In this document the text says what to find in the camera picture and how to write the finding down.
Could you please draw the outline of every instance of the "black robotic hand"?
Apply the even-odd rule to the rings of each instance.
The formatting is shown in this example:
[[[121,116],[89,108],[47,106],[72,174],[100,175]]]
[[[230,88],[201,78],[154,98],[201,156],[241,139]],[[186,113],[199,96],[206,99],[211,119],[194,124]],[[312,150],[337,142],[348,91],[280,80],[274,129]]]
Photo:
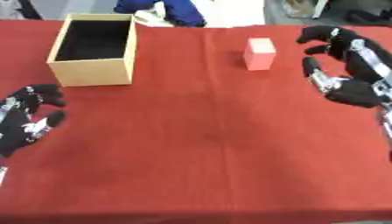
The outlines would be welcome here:
[[[372,86],[362,80],[328,77],[313,57],[303,60],[304,75],[326,99],[363,108],[373,108],[382,103]]]
[[[354,31],[333,26],[304,28],[297,42],[303,44],[311,40],[328,44],[311,47],[305,51],[307,54],[327,53],[346,62],[346,70],[351,75],[347,78],[328,77],[314,58],[305,58],[305,76],[327,99],[364,108],[389,101],[380,93],[382,91],[378,91],[380,86],[390,88],[388,80],[392,84],[392,56],[388,51]]]
[[[65,118],[56,110],[38,122],[32,117],[41,104],[64,107],[62,93],[53,84],[23,87],[0,101],[0,156],[8,158],[16,149],[35,143]]]
[[[327,53],[346,63],[347,72],[355,79],[373,84],[388,76],[392,68],[392,56],[379,44],[348,29],[317,25],[304,28],[299,44],[312,40],[325,41],[307,49],[309,55]]]

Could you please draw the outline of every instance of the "red table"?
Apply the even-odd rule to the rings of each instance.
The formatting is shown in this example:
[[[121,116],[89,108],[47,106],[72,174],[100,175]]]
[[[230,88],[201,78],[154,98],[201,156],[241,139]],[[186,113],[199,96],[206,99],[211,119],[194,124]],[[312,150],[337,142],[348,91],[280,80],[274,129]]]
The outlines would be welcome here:
[[[0,92],[55,82],[60,22],[0,22]],[[392,220],[392,164],[372,109],[303,78],[301,27],[138,26],[134,83],[64,88],[68,118],[20,150],[0,223],[330,223]],[[357,28],[391,49],[391,30]],[[277,48],[248,72],[249,37]],[[343,65],[319,56],[330,74]]]

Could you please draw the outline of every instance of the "foam cube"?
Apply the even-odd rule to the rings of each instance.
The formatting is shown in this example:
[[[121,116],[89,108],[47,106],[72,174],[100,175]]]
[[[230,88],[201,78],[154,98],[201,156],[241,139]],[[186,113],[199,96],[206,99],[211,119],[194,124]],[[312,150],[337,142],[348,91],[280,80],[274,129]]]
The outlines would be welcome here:
[[[277,54],[269,38],[250,38],[244,58],[249,71],[269,70]]]

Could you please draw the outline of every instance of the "fingertip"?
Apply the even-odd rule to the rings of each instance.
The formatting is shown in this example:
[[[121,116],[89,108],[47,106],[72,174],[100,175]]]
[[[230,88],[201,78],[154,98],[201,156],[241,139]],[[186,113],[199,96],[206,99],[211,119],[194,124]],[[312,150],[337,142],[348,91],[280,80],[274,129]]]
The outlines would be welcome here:
[[[66,118],[66,113],[62,110],[56,110],[47,116],[47,124],[55,128]]]
[[[328,49],[328,45],[317,45],[306,49],[304,52],[308,55],[313,55],[317,53],[326,53],[327,49]]]

